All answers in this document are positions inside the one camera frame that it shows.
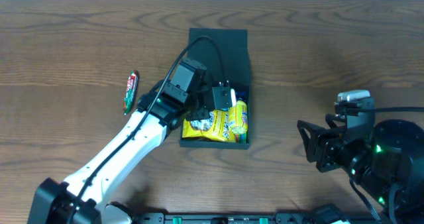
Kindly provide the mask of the yellow plastic jar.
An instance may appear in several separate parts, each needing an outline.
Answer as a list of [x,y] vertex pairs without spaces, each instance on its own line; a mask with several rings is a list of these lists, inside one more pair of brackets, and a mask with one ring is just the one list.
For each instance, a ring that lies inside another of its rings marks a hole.
[[235,135],[243,135],[248,130],[247,104],[243,100],[229,109],[229,130]]

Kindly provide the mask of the yellow Hacks candy bag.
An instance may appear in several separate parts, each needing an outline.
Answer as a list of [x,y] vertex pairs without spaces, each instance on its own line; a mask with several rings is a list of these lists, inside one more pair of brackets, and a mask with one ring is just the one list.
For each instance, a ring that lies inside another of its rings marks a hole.
[[208,119],[184,121],[183,139],[208,139],[217,142],[235,142],[235,135],[229,130],[229,114],[227,111],[209,112]]

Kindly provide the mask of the black box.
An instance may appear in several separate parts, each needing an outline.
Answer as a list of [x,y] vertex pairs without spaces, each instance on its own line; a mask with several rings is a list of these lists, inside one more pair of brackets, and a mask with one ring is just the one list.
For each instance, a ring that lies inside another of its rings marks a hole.
[[247,150],[250,148],[250,132],[252,119],[250,114],[252,85],[250,57],[248,53],[248,31],[245,29],[223,29],[223,28],[190,28],[189,41],[193,42],[200,36],[212,38],[223,58],[224,66],[221,67],[216,50],[210,42],[201,40],[187,55],[207,67],[211,76],[219,81],[226,78],[229,85],[236,91],[248,93],[248,130],[246,132],[246,143],[217,142],[205,139],[180,139],[180,146],[184,148],[218,148]]

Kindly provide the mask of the Haribo worms candy bag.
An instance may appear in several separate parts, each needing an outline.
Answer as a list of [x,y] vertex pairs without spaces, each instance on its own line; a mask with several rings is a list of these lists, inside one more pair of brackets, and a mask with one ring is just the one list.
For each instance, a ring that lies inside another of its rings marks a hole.
[[241,135],[235,135],[235,141],[237,143],[246,143],[247,141],[247,135],[245,134],[241,134]]

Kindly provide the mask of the red green KitKat bar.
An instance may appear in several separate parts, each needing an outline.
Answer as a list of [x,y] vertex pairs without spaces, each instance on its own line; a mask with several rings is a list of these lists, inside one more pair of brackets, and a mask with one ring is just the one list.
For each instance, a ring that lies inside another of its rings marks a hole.
[[136,97],[136,91],[138,87],[139,74],[136,70],[133,70],[127,80],[127,88],[125,92],[125,98],[123,100],[123,114],[128,115],[134,104]]

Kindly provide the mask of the blue Dairy Milk bar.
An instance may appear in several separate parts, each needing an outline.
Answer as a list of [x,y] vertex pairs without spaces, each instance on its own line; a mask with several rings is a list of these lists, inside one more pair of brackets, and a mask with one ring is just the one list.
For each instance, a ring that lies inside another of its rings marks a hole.
[[236,97],[237,101],[241,100],[241,101],[247,103],[248,93],[246,91],[236,91],[235,97]]

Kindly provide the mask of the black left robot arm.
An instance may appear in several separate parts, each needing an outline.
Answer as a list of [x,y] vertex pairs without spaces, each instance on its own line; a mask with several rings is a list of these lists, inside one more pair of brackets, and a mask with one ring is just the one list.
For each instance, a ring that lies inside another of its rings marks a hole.
[[232,107],[228,83],[178,85],[160,80],[138,101],[125,127],[83,168],[61,183],[51,178],[37,187],[29,223],[108,223],[116,218],[111,196],[134,167],[187,118],[203,119]]

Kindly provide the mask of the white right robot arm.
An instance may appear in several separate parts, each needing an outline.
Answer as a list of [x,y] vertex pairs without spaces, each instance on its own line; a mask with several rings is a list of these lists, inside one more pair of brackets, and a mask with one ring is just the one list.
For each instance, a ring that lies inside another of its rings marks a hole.
[[392,223],[423,222],[423,129],[374,115],[327,115],[327,127],[298,121],[307,160],[321,173],[343,169]]

